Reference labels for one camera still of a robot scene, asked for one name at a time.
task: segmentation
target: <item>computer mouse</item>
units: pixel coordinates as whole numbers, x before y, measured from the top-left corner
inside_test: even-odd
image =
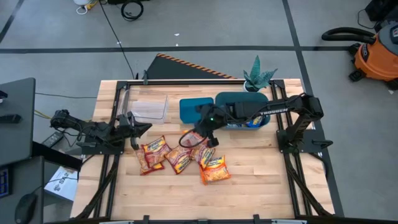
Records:
[[[35,193],[25,194],[21,197],[15,208],[15,223],[28,224],[33,217],[36,207],[37,195]]]

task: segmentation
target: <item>clear plastic container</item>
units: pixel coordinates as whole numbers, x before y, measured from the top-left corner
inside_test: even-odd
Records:
[[[163,124],[169,109],[167,94],[158,91],[130,89],[122,93],[121,104],[123,105],[128,96],[127,110],[119,107],[118,114],[131,111],[136,121],[151,124]]]

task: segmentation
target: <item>wheel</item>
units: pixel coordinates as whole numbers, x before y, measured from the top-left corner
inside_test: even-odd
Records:
[[[356,71],[351,72],[351,74],[348,75],[348,77],[352,82],[358,82],[365,77],[365,73],[363,73],[362,71],[356,70]]]
[[[349,52],[349,54],[350,54],[351,56],[355,56],[355,54],[356,54],[357,51],[359,50],[360,46],[361,46],[361,44],[359,44],[359,43],[356,43],[356,44],[353,44],[353,45],[349,46],[349,47],[348,47],[348,52]]]
[[[398,78],[388,81],[386,84],[390,90],[398,90]]]

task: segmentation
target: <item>orange and black hazard stripe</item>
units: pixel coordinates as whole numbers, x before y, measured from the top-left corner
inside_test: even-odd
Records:
[[[204,72],[208,72],[208,73],[212,73],[214,75],[218,75],[218,76],[223,77],[223,78],[236,79],[235,77],[233,77],[231,75],[227,75],[227,74],[224,74],[222,72],[217,72],[217,71],[214,71],[214,70],[212,70],[210,68],[205,68],[205,67],[200,66],[200,65],[195,65],[194,63],[190,63],[190,62],[181,60],[179,58],[171,57],[171,56],[166,55],[166,54],[157,54],[156,57],[166,58],[166,59],[172,60],[174,62],[178,62],[178,63],[181,63],[183,65],[190,66],[192,68],[200,69],[200,70],[202,70]]]

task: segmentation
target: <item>white pot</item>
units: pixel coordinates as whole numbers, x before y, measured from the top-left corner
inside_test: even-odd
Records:
[[[248,93],[255,93],[255,92],[252,92],[252,91],[248,91],[246,89],[246,82],[248,82],[248,81],[244,81],[244,83],[243,83],[243,91],[248,92]]]

